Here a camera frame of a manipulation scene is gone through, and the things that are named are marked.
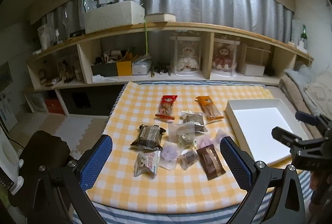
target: open white box lid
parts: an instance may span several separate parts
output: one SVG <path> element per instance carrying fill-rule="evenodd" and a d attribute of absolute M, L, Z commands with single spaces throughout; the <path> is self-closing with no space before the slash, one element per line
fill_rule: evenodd
<path fill-rule="evenodd" d="M 273 139 L 271 131 L 281 127 L 307 140 L 292 112 L 280 99 L 229 100 L 226 114 L 239 146 L 255 160 L 267 165 L 291 156 L 289 148 Z"/>

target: brown blanket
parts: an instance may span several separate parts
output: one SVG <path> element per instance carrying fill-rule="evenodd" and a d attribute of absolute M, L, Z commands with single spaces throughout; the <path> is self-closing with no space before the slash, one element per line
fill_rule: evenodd
<path fill-rule="evenodd" d="M 281 77 L 280 83 L 282 86 L 286 87 L 288 95 L 288 99 L 293 102 L 294 106 L 297 110 L 305 112 L 307 114 L 311 114 L 310 110 L 306 106 L 305 102 L 303 101 L 302 95 L 300 91 L 298 90 L 298 87 L 296 84 L 287 76 L 284 75 Z M 320 138 L 322 135 L 318 131 L 318 129 L 315 126 L 305 124 L 308 128 L 308 130 L 311 132 L 312 136 L 314 138 Z"/>

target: metal bolt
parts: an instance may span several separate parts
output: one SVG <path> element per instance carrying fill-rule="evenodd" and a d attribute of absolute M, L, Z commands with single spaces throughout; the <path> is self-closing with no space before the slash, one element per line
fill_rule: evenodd
<path fill-rule="evenodd" d="M 295 171 L 295 167 L 294 167 L 293 165 L 290 164 L 290 165 L 288 165 L 287 167 L 288 167 L 288 169 L 290 169 L 291 171 Z"/>
<path fill-rule="evenodd" d="M 43 171 L 46 170 L 46 166 L 45 165 L 41 165 L 41 166 L 39 166 L 38 169 L 39 169 L 40 172 L 43 172 Z"/>
<path fill-rule="evenodd" d="M 259 167 L 259 168 L 264 168 L 264 167 L 265 167 L 265 163 L 264 163 L 263 161 L 257 161 L 257 162 L 256 162 L 256 165 L 257 165 L 257 167 Z"/>
<path fill-rule="evenodd" d="M 76 161 L 75 160 L 71 160 L 68 162 L 68 166 L 69 167 L 74 167 L 76 165 Z"/>

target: blue gripper pad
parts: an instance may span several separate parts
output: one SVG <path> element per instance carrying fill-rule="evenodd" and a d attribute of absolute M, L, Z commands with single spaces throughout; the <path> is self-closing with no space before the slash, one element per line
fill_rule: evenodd
<path fill-rule="evenodd" d="M 106 136 L 81 171 L 80 186 L 83 191 L 91 189 L 95 184 L 98 175 L 112 152 L 112 147 L 111 137 Z"/>
<path fill-rule="evenodd" d="M 249 191 L 252 185 L 252 174 L 233 146 L 225 138 L 220 142 L 220 152 L 240 189 Z"/>

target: yellow and white checkered tablecloth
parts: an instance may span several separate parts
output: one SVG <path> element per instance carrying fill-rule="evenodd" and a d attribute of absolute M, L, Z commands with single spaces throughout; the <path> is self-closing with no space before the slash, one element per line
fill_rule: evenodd
<path fill-rule="evenodd" d="M 133 176 L 137 152 L 130 149 L 130 144 L 137 138 L 136 129 L 141 124 L 156 124 L 168 129 L 167 123 L 155 117 L 163 95 L 178 95 L 173 108 L 176 117 L 174 123 L 182 122 L 179 119 L 182 110 L 201 111 L 195 97 L 209 95 L 225 118 L 206 127 L 212 137 L 222 128 L 235 141 L 224 112 L 227 101 L 273 98 L 269 90 L 262 86 L 137 85 L 130 82 L 104 130 L 104 134 L 113 140 L 113 150 L 94 187 L 87 190 L 89 198 L 103 205 L 149 213 L 202 212 L 240 203 L 246 191 L 239 188 L 218 150 L 226 173 L 210 181 L 200 162 L 186 171 L 179 165 L 173 172 L 159 167 L 154 179 L 146 174 Z"/>

